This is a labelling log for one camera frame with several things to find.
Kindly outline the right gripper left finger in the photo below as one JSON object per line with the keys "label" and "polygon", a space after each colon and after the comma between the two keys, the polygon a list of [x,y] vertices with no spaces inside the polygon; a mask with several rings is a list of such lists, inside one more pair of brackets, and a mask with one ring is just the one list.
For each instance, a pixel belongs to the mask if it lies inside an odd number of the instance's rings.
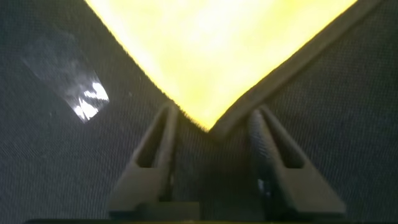
{"label": "right gripper left finger", "polygon": [[113,220],[198,220],[198,202],[176,202],[174,186],[175,143],[180,110],[164,104],[134,149],[109,196]]}

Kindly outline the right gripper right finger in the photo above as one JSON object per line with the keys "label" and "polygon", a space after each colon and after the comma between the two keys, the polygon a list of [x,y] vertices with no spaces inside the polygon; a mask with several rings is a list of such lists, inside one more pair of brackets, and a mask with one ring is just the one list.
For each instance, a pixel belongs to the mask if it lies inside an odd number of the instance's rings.
{"label": "right gripper right finger", "polygon": [[266,218],[343,218],[346,205],[265,105],[248,117],[253,168]]}

